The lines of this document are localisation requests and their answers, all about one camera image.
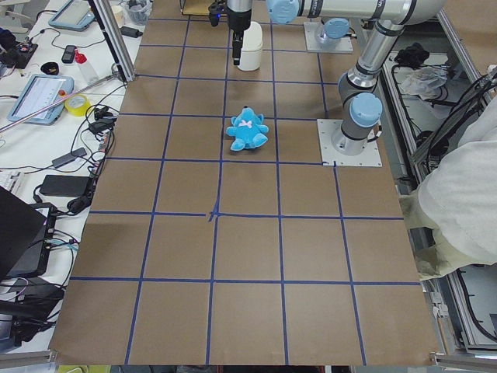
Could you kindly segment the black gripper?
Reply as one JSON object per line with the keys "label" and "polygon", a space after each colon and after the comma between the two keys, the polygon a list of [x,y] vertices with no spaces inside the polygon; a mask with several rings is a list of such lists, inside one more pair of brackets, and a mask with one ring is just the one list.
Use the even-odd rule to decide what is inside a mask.
{"label": "black gripper", "polygon": [[243,31],[247,30],[251,23],[252,0],[227,0],[226,14],[228,26],[234,31],[231,42],[233,64],[238,65],[242,56]]}

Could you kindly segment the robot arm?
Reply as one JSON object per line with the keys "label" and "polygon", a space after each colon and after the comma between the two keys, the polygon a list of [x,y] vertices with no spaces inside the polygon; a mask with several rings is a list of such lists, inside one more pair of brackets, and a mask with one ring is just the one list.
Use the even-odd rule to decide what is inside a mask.
{"label": "robot arm", "polygon": [[317,40],[321,44],[329,44],[345,37],[349,33],[350,21],[345,18],[321,18],[317,29]]}
{"label": "robot arm", "polygon": [[344,109],[341,127],[332,135],[334,148],[344,155],[358,155],[382,114],[381,101],[373,94],[387,56],[406,25],[419,24],[435,16],[444,1],[268,1],[272,21],[291,23],[297,17],[358,18],[373,20],[368,37],[354,67],[339,80]]}

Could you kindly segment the white sleeved forearm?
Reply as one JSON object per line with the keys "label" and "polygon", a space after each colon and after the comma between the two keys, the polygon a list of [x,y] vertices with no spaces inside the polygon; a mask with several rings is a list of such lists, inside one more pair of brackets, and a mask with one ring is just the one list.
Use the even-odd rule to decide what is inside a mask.
{"label": "white sleeved forearm", "polygon": [[429,228],[433,246],[415,252],[421,280],[471,264],[496,262],[496,107],[491,104],[408,195],[399,198],[407,228]]}

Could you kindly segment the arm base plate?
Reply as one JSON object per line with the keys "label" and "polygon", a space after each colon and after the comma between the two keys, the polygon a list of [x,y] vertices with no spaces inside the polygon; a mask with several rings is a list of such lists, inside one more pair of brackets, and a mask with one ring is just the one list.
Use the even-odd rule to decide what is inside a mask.
{"label": "arm base plate", "polygon": [[382,167],[382,161],[371,129],[363,140],[351,140],[342,132],[342,120],[318,119],[321,163],[324,166]]}
{"label": "arm base plate", "polygon": [[328,19],[325,22],[306,22],[304,35],[307,52],[351,54],[353,45],[348,19]]}

